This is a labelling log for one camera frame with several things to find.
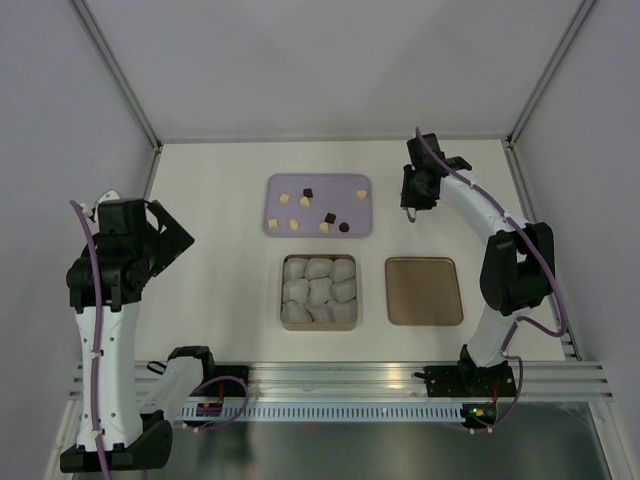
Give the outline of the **gold tin box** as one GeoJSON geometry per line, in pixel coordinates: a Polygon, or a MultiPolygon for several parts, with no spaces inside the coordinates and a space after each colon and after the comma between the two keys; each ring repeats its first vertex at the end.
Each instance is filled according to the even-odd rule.
{"type": "Polygon", "coordinates": [[[346,332],[359,319],[356,260],[346,254],[292,254],[281,270],[280,322],[288,331],[346,332]]]}

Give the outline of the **gold tin lid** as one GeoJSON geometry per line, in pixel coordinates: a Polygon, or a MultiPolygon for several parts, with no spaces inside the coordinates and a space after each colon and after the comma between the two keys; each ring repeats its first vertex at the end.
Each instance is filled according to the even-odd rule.
{"type": "Polygon", "coordinates": [[[387,317],[400,327],[453,327],[464,313],[455,263],[446,257],[385,262],[387,317]]]}

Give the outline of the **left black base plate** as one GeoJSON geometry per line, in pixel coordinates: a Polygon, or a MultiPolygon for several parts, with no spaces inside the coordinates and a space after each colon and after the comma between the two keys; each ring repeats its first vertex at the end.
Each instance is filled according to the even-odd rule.
{"type": "Polygon", "coordinates": [[[241,398],[244,388],[249,386],[249,367],[247,365],[218,365],[212,367],[204,376],[196,394],[206,397],[241,398]]]}

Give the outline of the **purple tray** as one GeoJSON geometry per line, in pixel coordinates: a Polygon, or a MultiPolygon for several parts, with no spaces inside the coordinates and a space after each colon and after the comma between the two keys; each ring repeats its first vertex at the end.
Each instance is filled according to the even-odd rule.
{"type": "Polygon", "coordinates": [[[362,174],[348,173],[280,173],[272,175],[266,187],[263,231],[273,238],[365,238],[373,230],[372,185],[362,174]],[[299,203],[303,190],[311,188],[313,197],[310,207],[299,203]],[[366,190],[366,200],[359,200],[358,190],[366,190]],[[287,205],[279,202],[281,194],[290,195],[287,205]],[[328,234],[319,230],[327,213],[336,215],[330,224],[328,234]],[[270,229],[269,219],[277,219],[279,228],[270,229]],[[299,230],[289,228],[289,220],[299,222],[299,230]],[[347,233],[339,231],[339,225],[346,222],[350,226],[347,233]]]}

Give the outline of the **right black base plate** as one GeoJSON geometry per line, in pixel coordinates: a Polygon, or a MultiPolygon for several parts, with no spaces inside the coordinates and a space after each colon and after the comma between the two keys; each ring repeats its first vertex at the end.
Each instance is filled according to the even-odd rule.
{"type": "Polygon", "coordinates": [[[510,398],[517,392],[512,368],[507,362],[493,367],[473,365],[427,366],[413,373],[429,398],[510,398]]]}

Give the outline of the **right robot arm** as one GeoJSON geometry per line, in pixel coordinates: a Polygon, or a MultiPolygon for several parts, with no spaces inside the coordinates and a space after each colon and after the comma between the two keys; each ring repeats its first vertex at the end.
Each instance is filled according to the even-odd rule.
{"type": "Polygon", "coordinates": [[[485,307],[453,366],[418,372],[431,398],[515,398],[521,378],[507,350],[518,325],[557,285],[552,229],[509,213],[480,185],[471,165],[447,157],[435,134],[408,140],[400,206],[410,221],[441,203],[453,208],[485,244],[479,286],[485,307]]]}

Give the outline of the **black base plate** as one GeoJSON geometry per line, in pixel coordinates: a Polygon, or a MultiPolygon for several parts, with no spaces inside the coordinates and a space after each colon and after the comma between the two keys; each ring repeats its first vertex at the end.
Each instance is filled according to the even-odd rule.
{"type": "Polygon", "coordinates": [[[517,392],[512,368],[507,362],[493,367],[473,365],[427,366],[413,373],[429,398],[510,398],[517,392]]]}
{"type": "Polygon", "coordinates": [[[249,367],[247,365],[218,365],[212,367],[204,376],[196,394],[206,397],[241,398],[244,388],[249,386],[249,367]]]}

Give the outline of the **aluminium rail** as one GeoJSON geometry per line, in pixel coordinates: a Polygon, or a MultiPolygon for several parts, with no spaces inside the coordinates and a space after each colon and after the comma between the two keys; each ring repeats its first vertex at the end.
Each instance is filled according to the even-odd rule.
{"type": "MultiPolygon", "coordinates": [[[[249,366],[249,389],[262,402],[411,401],[427,387],[415,362],[258,362],[249,366]]],[[[603,367],[592,361],[526,362],[524,401],[610,401],[603,367]]]]}

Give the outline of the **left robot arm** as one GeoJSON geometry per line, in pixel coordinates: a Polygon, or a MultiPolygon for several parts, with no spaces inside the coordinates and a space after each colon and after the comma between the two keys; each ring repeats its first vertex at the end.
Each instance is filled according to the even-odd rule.
{"type": "Polygon", "coordinates": [[[81,340],[82,413],[76,441],[59,457],[67,474],[147,475],[170,457],[173,424],[192,396],[194,432],[222,429],[248,411],[249,370],[219,366],[207,346],[175,348],[143,400],[135,392],[135,333],[142,293],[191,247],[194,238],[158,201],[123,199],[114,190],[92,206],[71,204],[86,239],[66,274],[81,340]]]}

